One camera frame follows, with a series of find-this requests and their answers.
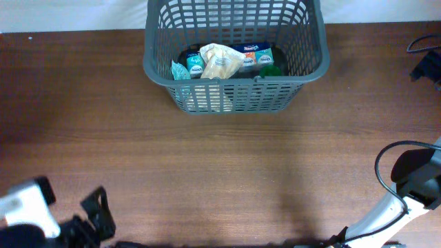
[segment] blue-gray laundry basket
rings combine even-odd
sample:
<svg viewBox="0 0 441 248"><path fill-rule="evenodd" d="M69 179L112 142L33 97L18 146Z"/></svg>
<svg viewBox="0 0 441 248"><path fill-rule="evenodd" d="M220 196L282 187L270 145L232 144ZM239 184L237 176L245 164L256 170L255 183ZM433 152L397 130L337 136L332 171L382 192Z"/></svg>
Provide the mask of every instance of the blue-gray laundry basket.
<svg viewBox="0 0 441 248"><path fill-rule="evenodd" d="M195 44L269 42L289 76L174 81L172 60ZM145 73L190 114L277 112L329 67L319 0L150 0Z"/></svg>

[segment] white wall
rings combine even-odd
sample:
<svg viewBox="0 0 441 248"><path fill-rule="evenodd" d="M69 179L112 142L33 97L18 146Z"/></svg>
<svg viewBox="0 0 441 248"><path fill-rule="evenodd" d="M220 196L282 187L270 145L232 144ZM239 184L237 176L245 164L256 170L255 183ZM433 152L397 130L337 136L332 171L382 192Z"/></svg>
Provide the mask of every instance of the white wall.
<svg viewBox="0 0 441 248"><path fill-rule="evenodd" d="M441 0L321 4L326 23L441 21ZM146 16L147 0L0 0L0 32L138 29Z"/></svg>

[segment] gray basket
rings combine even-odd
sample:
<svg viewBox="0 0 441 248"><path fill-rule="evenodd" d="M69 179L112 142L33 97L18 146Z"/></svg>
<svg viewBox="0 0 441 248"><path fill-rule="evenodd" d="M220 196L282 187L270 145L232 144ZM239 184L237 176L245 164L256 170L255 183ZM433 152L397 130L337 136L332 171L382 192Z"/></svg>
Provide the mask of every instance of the gray basket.
<svg viewBox="0 0 441 248"><path fill-rule="evenodd" d="M174 81L172 60L195 44L263 42L280 48L289 76ZM319 0L150 0L144 70L190 114L277 112L329 67Z"/></svg>

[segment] brown wooden surface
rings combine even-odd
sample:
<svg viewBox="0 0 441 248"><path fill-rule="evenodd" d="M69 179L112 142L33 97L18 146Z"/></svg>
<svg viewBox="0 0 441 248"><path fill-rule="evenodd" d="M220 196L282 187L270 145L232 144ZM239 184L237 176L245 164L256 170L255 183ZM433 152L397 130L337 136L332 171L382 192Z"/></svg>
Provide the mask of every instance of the brown wooden surface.
<svg viewBox="0 0 441 248"><path fill-rule="evenodd" d="M328 238L385 194L387 144L441 135L441 96L407 44L441 23L328 25L331 67L279 114L190 116L141 66L143 31L4 34L0 191L47 175L58 220L105 186L116 240L243 245ZM405 149L387 154L382 173ZM441 210L395 238L441 246Z"/></svg>

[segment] green object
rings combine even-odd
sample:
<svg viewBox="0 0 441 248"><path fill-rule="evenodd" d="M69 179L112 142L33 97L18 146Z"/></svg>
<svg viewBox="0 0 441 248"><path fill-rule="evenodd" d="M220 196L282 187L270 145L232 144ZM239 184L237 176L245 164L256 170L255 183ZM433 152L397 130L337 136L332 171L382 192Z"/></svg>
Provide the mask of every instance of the green object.
<svg viewBox="0 0 441 248"><path fill-rule="evenodd" d="M275 65L267 65L260 70L259 75L263 79L266 76L282 76L282 71Z"/></svg>
<svg viewBox="0 0 441 248"><path fill-rule="evenodd" d="M172 74L174 80L191 79L187 68L180 63L175 63L174 61L172 61Z"/></svg>

